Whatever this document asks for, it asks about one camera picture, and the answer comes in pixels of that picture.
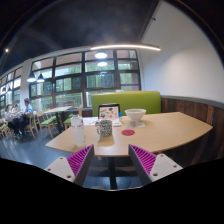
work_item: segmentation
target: wooden table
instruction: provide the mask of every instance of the wooden table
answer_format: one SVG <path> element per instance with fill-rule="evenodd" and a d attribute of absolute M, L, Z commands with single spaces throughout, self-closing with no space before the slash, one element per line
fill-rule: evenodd
<path fill-rule="evenodd" d="M 48 113 L 56 113 L 56 118 L 57 118 L 57 123 L 58 123 L 58 129 L 59 129 L 59 133 L 61 133 L 61 126 L 59 123 L 59 119 L 58 119 L 58 113 L 62 112 L 62 121 L 64 121 L 64 111 L 68 110 L 69 108 L 71 108 L 72 106 L 68 106 L 68 107 L 56 107 L 54 109 L 45 111 L 44 114 L 48 114 Z"/>
<path fill-rule="evenodd" d="M 120 182 L 117 181 L 117 177 L 125 175 L 115 170 L 114 160 L 114 157 L 129 156 L 129 144 L 158 153 L 191 142 L 212 129 L 211 125 L 180 112 L 144 115 L 141 122 L 145 123 L 145 127 L 135 127 L 135 134 L 131 136 L 121 134 L 121 131 L 126 129 L 130 123 L 128 117 L 122 118 L 120 127 L 113 127 L 113 135 L 110 137 L 99 136 L 93 125 L 85 126 L 87 145 L 94 144 L 95 155 L 107 157 L 108 161 L 108 171 L 103 176 L 109 176 L 109 184 L 102 183 L 98 178 L 99 181 L 97 179 L 96 183 L 99 186 L 107 184 L 111 189 L 118 189 L 119 184 L 123 184 L 123 188 L 119 186 L 120 189 L 130 186 L 130 177 L 125 177 Z M 70 153 L 84 148 L 75 146 L 71 128 L 48 142 L 46 146 Z"/>

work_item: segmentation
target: white wall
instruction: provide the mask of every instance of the white wall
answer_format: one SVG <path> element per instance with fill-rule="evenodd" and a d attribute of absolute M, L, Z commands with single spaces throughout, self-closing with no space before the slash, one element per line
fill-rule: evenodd
<path fill-rule="evenodd" d="M 203 31 L 166 2 L 154 17 L 141 42 L 161 51 L 138 51 L 142 89 L 224 103 L 223 66 Z"/>

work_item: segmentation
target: floor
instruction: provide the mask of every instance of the floor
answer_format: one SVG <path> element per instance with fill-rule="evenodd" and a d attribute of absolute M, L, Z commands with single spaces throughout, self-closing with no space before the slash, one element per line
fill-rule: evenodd
<path fill-rule="evenodd" d="M 35 139 L 30 133 L 27 133 L 27 140 L 23 143 L 19 140 L 13 140 L 11 137 L 8 140 L 4 137 L 0 140 L 0 157 L 45 169 L 59 156 L 68 157 L 71 155 L 71 153 L 46 147 L 45 145 L 50 140 L 50 134 L 47 132 L 43 132 L 42 139 L 40 131 L 38 135 L 35 134 Z M 142 186 L 130 157 L 115 158 L 115 165 L 120 173 L 120 177 L 117 178 L 118 190 Z M 107 159 L 99 160 L 98 157 L 94 157 L 83 187 L 91 188 L 99 185 L 106 187 L 108 190 L 111 189 L 107 174 Z"/>

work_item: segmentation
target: glass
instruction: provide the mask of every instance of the glass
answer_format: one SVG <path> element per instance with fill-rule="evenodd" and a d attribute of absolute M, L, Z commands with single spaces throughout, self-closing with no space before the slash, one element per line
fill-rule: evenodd
<path fill-rule="evenodd" d="M 36 61 L 36 62 L 33 63 L 32 71 L 37 70 L 37 69 L 41 69 L 41 68 L 50 67 L 50 66 L 53 66 L 53 58 L 49 58 L 49 59 L 45 59 L 45 60 L 41 60 L 41 61 Z"/>
<path fill-rule="evenodd" d="M 117 50 L 117 58 L 137 58 L 134 50 Z"/>
<path fill-rule="evenodd" d="M 13 79 L 13 76 L 14 76 L 14 72 L 8 74 L 8 78 L 7 78 L 7 82 L 12 80 Z"/>
<path fill-rule="evenodd" d="M 113 88 L 115 87 L 114 74 L 102 72 L 98 75 L 86 76 L 87 88 Z"/>
<path fill-rule="evenodd" d="M 130 60 L 118 61 L 119 70 L 138 70 L 138 62 Z"/>
<path fill-rule="evenodd" d="M 2 79 L 2 85 L 6 83 L 6 76 Z"/>
<path fill-rule="evenodd" d="M 22 68 L 16 70 L 15 78 L 22 75 Z"/>
<path fill-rule="evenodd" d="M 81 73 L 81 63 L 60 66 L 55 69 L 55 77 L 76 73 Z"/>
<path fill-rule="evenodd" d="M 56 107 L 79 107 L 80 105 L 83 105 L 82 93 L 58 95 L 55 99 Z"/>
<path fill-rule="evenodd" d="M 88 61 L 88 60 L 98 60 L 98 58 L 95 57 L 95 54 L 96 54 L 97 51 L 90 51 L 90 52 L 86 52 L 85 53 L 85 60 Z M 113 50 L 105 50 L 106 54 L 107 54 L 107 58 L 113 58 L 114 55 L 113 55 Z"/>
<path fill-rule="evenodd" d="M 56 92 L 63 91 L 64 90 L 63 87 L 64 87 L 64 80 L 63 79 L 56 80 Z"/>
<path fill-rule="evenodd" d="M 139 75 L 137 73 L 121 73 L 121 89 L 124 91 L 139 90 Z"/>
<path fill-rule="evenodd" d="M 103 71 L 103 70 L 114 70 L 114 61 L 106 61 L 106 66 L 98 66 L 99 61 L 85 63 L 86 72 Z"/>
<path fill-rule="evenodd" d="M 14 80 L 14 88 L 19 87 L 21 83 L 21 78 L 15 79 Z"/>
<path fill-rule="evenodd" d="M 35 85 L 31 85 L 31 97 L 36 96 L 37 95 L 37 89 L 36 89 L 36 84 Z"/>
<path fill-rule="evenodd" d="M 12 93 L 6 93 L 6 105 L 12 104 Z"/>
<path fill-rule="evenodd" d="M 73 77 L 72 78 L 72 89 L 81 89 L 81 78 Z"/>
<path fill-rule="evenodd" d="M 44 97 L 31 100 L 33 110 L 46 111 L 46 109 L 53 109 L 52 97 Z"/>
<path fill-rule="evenodd" d="M 40 74 L 42 74 L 45 79 L 52 78 L 52 68 L 34 72 L 35 78 L 38 79 Z"/>
<path fill-rule="evenodd" d="M 57 57 L 56 65 L 66 64 L 70 62 L 76 62 L 82 60 L 82 54 L 68 54 L 64 56 Z"/>
<path fill-rule="evenodd" d="M 20 101 L 20 89 L 14 91 L 14 101 Z"/>
<path fill-rule="evenodd" d="M 94 93 L 108 93 L 108 92 L 116 92 L 116 90 L 115 89 L 110 89 L 110 90 L 98 90 L 98 91 L 86 92 L 87 107 L 92 106 L 92 94 L 94 94 Z"/>

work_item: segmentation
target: green booth seat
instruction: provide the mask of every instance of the green booth seat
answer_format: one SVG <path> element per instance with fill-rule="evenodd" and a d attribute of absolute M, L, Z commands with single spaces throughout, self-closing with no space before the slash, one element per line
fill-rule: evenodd
<path fill-rule="evenodd" d="M 161 96 L 158 91 L 125 91 L 93 94 L 93 117 L 98 117 L 99 105 L 110 103 L 120 104 L 123 116 L 126 116 L 127 109 L 145 109 L 146 114 L 161 113 Z"/>

